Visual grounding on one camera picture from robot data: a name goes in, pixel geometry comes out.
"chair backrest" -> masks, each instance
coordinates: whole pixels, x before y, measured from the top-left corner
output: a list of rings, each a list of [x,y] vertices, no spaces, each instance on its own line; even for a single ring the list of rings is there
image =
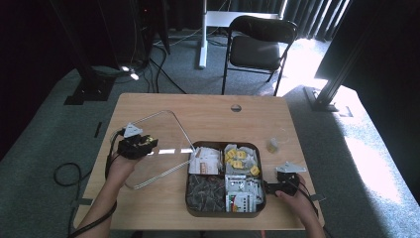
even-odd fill
[[[265,42],[292,44],[297,37],[296,24],[279,19],[265,19],[253,16],[240,16],[229,26],[229,35],[241,32],[254,39]]]

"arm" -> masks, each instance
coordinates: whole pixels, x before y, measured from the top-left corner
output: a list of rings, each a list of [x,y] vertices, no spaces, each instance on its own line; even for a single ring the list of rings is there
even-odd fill
[[[300,181],[305,184],[302,176],[298,175]],[[314,208],[309,200],[300,192],[297,191],[294,196],[290,196],[282,191],[276,191],[275,194],[285,203],[287,203],[293,212],[299,217],[302,224],[305,226],[308,238],[325,238],[324,230],[318,220]]]
[[[120,188],[139,161],[127,160],[121,156],[114,156],[114,158],[116,159],[111,165],[107,180],[77,230],[96,221],[111,210],[117,200]],[[110,226],[111,217],[77,237],[108,237]]]

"table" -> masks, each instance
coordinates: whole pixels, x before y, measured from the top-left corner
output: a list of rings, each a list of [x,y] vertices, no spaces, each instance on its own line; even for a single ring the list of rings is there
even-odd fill
[[[242,110],[234,112],[232,105]],[[98,153],[84,198],[95,198],[104,183],[104,168],[112,133],[128,122],[161,110],[175,113],[192,142],[249,142],[257,146],[262,160],[263,178],[276,182],[274,168],[286,161],[306,168],[299,140],[287,103],[280,97],[238,95],[185,95],[124,93],[120,96]],[[265,146],[266,140],[287,131],[288,142],[276,154]],[[187,167],[160,178],[141,189],[122,187],[112,229],[137,230],[290,230],[303,229],[289,207],[274,195],[266,197],[265,209],[255,218],[195,217],[185,204]],[[306,185],[315,192],[309,172],[302,173]],[[321,223],[324,218],[318,202]],[[77,226],[89,209],[80,205],[75,216]]]
[[[203,0],[203,36],[201,39],[200,68],[206,67],[207,62],[207,27],[229,27],[231,22],[242,15],[249,15],[261,18],[278,18],[278,14],[269,13],[245,13],[245,12],[219,12],[207,11],[207,0]]]

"chair seat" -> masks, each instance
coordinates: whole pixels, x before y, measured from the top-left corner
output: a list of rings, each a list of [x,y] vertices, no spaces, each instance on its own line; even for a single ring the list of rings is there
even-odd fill
[[[234,66],[277,70],[280,67],[279,45],[237,36],[232,42],[230,62]]]

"table hole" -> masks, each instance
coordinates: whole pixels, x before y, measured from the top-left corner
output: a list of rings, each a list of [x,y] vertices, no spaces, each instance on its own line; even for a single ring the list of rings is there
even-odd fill
[[[231,106],[231,110],[233,112],[240,112],[242,110],[242,107],[241,107],[241,105],[235,104],[235,105]]]

